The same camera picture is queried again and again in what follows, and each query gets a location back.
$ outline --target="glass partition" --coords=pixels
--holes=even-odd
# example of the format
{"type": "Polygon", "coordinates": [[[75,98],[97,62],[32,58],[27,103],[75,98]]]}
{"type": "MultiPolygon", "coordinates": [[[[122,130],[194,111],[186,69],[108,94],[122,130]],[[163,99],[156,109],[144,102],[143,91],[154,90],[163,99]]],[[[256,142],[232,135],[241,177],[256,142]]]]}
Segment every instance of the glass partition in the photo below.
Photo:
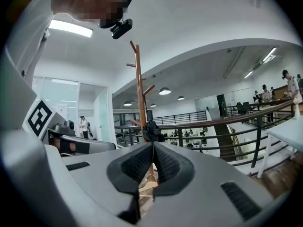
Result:
{"type": "Polygon", "coordinates": [[[208,108],[209,114],[213,120],[220,119],[220,110],[219,110],[217,96],[209,96],[209,97],[197,99],[195,100],[195,106],[197,112],[205,111],[208,108]]]}

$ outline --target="wooden handrail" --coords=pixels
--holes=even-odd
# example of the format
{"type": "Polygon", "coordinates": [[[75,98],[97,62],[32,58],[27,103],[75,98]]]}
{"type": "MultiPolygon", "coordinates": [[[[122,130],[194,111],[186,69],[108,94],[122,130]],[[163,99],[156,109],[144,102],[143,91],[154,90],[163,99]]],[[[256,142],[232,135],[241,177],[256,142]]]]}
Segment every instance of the wooden handrail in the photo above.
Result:
{"type": "MultiPolygon", "coordinates": [[[[285,107],[291,106],[293,104],[292,100],[287,100],[286,102],[273,106],[273,107],[269,107],[267,109],[264,110],[260,110],[254,113],[250,113],[250,114],[244,114],[244,115],[240,115],[240,116],[236,116],[236,117],[232,117],[232,118],[225,118],[225,119],[219,119],[219,120],[211,120],[211,121],[203,121],[203,122],[194,122],[194,123],[184,123],[184,124],[173,124],[173,125],[159,125],[160,129],[162,130],[169,130],[169,129],[187,129],[187,128],[201,128],[201,127],[211,127],[211,126],[215,126],[215,125],[220,125],[220,124],[230,124],[230,123],[237,123],[237,122],[242,122],[242,121],[246,121],[249,119],[254,119],[258,116],[263,116],[266,114],[270,114],[276,111],[279,111],[285,107]]],[[[121,129],[137,129],[138,127],[134,127],[134,126],[130,126],[130,127],[121,127],[121,129]]]]}

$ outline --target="staircase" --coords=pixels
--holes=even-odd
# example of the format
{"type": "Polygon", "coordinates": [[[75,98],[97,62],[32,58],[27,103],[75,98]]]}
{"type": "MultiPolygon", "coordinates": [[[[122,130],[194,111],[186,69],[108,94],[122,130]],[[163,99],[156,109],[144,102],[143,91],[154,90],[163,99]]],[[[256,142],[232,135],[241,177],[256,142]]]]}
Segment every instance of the staircase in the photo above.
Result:
{"type": "MultiPolygon", "coordinates": [[[[222,134],[229,134],[227,125],[216,125],[214,126],[214,130],[216,131],[217,135],[222,135],[222,134]]],[[[225,137],[219,137],[218,138],[219,146],[231,146],[232,145],[232,139],[230,136],[225,136],[225,137]]],[[[221,159],[225,161],[236,161],[236,157],[234,157],[235,151],[234,148],[227,148],[227,149],[220,149],[221,159]]]]}

